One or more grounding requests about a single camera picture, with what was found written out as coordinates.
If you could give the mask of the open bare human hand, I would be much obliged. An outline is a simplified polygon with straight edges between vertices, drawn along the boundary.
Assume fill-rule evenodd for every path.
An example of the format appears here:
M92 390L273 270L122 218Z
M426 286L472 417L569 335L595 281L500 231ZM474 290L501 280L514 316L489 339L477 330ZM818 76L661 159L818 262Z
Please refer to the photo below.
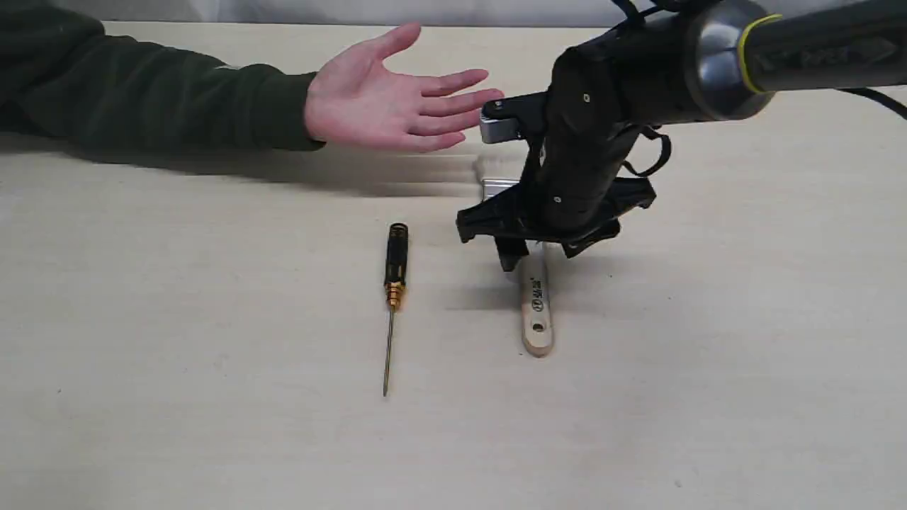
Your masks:
M485 69L445 75L393 72L386 59L420 38L418 23L406 23L358 42L315 74L305 95L303 120L309 136L327 145L431 154L459 145L479 125L480 110L501 100L499 89L480 89Z

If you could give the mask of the dark green sleeved forearm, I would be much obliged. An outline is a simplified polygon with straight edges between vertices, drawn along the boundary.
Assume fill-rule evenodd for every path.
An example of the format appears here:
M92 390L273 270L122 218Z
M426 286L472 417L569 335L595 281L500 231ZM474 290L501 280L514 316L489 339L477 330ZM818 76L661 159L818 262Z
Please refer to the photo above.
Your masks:
M315 151L313 79L109 35L49 1L2 3L3 132L93 149Z

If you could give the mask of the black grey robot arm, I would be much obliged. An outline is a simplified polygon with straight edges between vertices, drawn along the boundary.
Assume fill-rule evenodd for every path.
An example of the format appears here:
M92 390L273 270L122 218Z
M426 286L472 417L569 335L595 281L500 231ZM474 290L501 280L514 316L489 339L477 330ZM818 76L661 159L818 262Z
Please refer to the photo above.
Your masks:
M864 1L784 18L754 1L655 1L567 47L546 89L488 101L485 143L525 141L519 180L460 210L461 242L489 236L506 272L530 242L573 258L654 203L670 125L745 120L780 91L836 90L905 115L881 88L905 84L903 1Z

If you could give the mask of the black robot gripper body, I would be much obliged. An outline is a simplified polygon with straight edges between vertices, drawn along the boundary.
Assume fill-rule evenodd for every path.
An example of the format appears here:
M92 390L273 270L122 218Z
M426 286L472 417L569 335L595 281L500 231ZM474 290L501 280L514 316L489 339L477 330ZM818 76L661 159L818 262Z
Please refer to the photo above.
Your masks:
M576 244L654 203L648 180L619 177L641 134L654 75L648 55L597 55L572 47L556 60L541 164L524 189L525 239Z

